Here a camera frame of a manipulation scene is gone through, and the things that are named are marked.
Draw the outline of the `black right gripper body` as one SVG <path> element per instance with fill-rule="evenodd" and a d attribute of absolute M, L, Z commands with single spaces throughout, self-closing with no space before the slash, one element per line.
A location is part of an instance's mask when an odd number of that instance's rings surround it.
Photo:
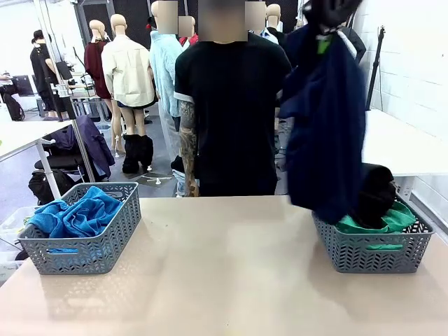
<path fill-rule="evenodd" d="M 362 0 L 310 0 L 302 7 L 302 14 L 313 29 L 325 34 L 346 22 L 362 2 Z"/>

